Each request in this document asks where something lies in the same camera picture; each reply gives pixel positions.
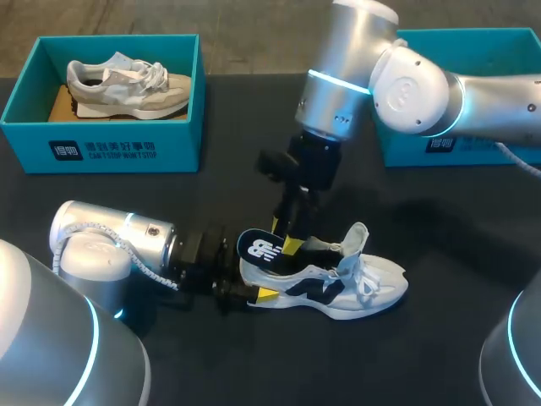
concrete floor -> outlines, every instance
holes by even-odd
[[[539,0],[384,0],[402,28],[532,27]],[[305,71],[331,0],[0,0],[0,77],[37,36],[199,33],[209,74]]]

white sneaker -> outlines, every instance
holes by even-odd
[[[338,267],[331,270],[310,265],[294,275],[278,276],[241,259],[240,273],[246,284],[279,293],[275,299],[252,306],[268,309],[310,306],[336,320],[357,319],[392,306],[407,290],[404,269],[385,258],[361,254],[368,236],[368,229],[358,222],[340,244],[315,238],[306,241],[301,250],[332,250],[342,254]]]
[[[86,81],[101,81],[85,85]],[[68,88],[80,118],[128,114],[141,120],[168,116],[189,101],[191,79],[169,74],[160,63],[133,60],[120,52],[100,65],[71,61]]]

cable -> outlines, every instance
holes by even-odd
[[[513,161],[520,169],[523,169],[536,178],[541,178],[541,171],[539,169],[525,163],[521,158],[516,156],[509,148],[507,148],[505,144],[502,144],[501,142],[496,142],[495,144],[500,149],[501,153],[504,154],[509,160]]]
[[[62,258],[62,253],[64,250],[64,246],[66,245],[66,242],[68,239],[70,239],[75,233],[84,230],[86,228],[94,228],[96,230],[99,230],[103,233],[105,233],[110,239],[112,239],[115,243],[117,243],[118,248],[122,248],[124,251],[126,251],[131,258],[132,262],[150,279],[155,280],[156,282],[167,286],[168,288],[171,288],[172,290],[178,291],[178,285],[173,282],[170,279],[165,279],[164,277],[161,277],[151,271],[149,268],[141,262],[139,257],[132,251],[131,248],[129,248],[128,243],[126,243],[125,240],[121,239],[120,236],[115,233],[115,231],[112,228],[109,228],[108,226],[105,226],[103,224],[100,224],[98,222],[82,222],[80,224],[75,224],[73,226],[70,226],[66,228],[65,234],[63,237],[58,240],[57,248],[54,250],[54,256],[52,258],[52,271],[58,275],[59,269],[60,269],[60,260]]]

teal shoe box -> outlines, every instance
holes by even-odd
[[[71,60],[116,51],[192,78],[184,120],[48,123]],[[26,173],[196,172],[205,109],[199,36],[49,36],[37,39],[0,125]]]
[[[541,44],[528,28],[400,30],[398,35],[445,70],[475,76],[539,74]],[[511,163],[495,143],[474,138],[422,138],[387,128],[373,113],[387,167],[500,165]],[[512,147],[521,159],[541,163],[541,149]]]

shoelace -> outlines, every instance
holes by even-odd
[[[380,276],[371,271],[361,258],[359,258],[359,261],[359,267],[353,273],[353,279],[358,286],[358,293],[367,297],[377,294],[380,290]]]
[[[150,64],[146,61],[141,60],[137,60],[135,62],[144,64],[144,66],[146,66],[146,72],[143,78],[138,80],[131,80],[131,83],[143,82],[143,84],[145,85],[145,90],[167,90],[169,83],[167,69],[165,69],[161,63],[156,62],[154,64]]]

